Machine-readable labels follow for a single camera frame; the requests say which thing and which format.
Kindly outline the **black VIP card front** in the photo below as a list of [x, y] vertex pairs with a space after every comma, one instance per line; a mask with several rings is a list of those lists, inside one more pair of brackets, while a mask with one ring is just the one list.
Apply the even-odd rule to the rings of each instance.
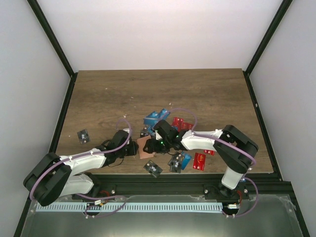
[[144, 169], [155, 178], [158, 178], [162, 173], [162, 168], [152, 160], [147, 161], [147, 163], [144, 165]]

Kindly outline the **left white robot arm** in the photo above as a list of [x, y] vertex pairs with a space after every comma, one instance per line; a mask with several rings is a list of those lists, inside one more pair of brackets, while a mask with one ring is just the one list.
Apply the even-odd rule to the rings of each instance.
[[87, 171], [113, 164], [118, 158], [134, 156], [138, 148], [125, 129], [87, 152], [68, 156], [50, 152], [27, 175], [23, 185], [30, 192], [30, 198], [41, 206], [73, 194], [96, 199], [100, 196], [101, 187]]

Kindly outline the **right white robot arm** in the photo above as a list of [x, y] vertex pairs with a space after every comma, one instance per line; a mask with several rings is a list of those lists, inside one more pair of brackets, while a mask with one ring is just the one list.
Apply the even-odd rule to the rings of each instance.
[[214, 131], [177, 131], [167, 121], [161, 120], [154, 130], [156, 137], [147, 140], [143, 147], [143, 151], [149, 154], [167, 153], [170, 149], [216, 151], [227, 165], [219, 187], [223, 198], [230, 199], [237, 193], [237, 185], [256, 164], [254, 157], [258, 145], [233, 125]]

